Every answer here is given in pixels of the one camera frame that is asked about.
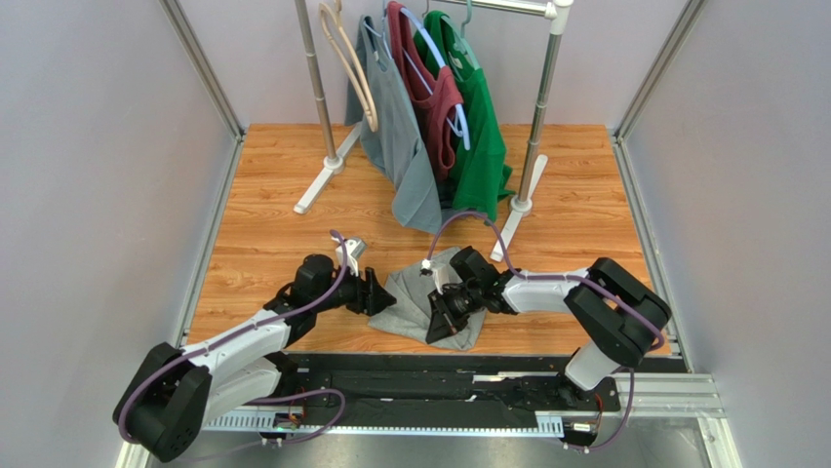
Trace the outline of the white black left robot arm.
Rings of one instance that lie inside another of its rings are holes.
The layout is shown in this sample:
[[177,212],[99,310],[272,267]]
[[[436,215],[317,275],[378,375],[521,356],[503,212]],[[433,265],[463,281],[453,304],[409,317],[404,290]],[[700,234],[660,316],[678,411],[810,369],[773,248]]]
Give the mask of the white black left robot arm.
[[151,348],[113,422],[125,441],[172,461],[228,412],[264,399],[289,402],[299,387],[298,365],[285,350],[315,327],[320,313],[344,307],[374,316],[396,301],[373,268],[341,269],[329,256],[311,254],[246,322],[183,348],[168,342]]

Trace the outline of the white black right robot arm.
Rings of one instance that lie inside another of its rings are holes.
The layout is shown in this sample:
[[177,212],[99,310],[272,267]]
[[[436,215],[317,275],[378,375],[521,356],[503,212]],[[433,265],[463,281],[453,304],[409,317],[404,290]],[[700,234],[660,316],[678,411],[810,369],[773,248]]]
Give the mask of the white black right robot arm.
[[467,247],[446,264],[424,259],[420,272],[435,283],[428,296],[429,343],[458,334],[481,310],[574,316],[589,341],[575,351],[564,375],[581,391],[595,389],[621,368],[638,367],[649,352],[662,347],[663,330],[672,317],[664,299],[607,257],[566,273],[500,272]]

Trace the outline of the light grey cloth napkin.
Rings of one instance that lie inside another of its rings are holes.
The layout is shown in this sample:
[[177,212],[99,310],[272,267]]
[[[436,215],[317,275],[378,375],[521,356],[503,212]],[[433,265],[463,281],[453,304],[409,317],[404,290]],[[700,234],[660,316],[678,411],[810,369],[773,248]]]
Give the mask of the light grey cloth napkin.
[[[460,250],[459,247],[453,247],[432,257],[447,274],[446,284],[459,282],[459,277],[450,266],[450,259]],[[418,263],[390,273],[384,288],[397,298],[397,304],[373,316],[369,321],[371,328],[411,338],[436,348],[469,351],[475,346],[484,325],[485,308],[473,312],[466,328],[458,334],[432,344],[425,342],[431,317],[428,295],[441,288],[436,287],[432,276],[421,273]]]

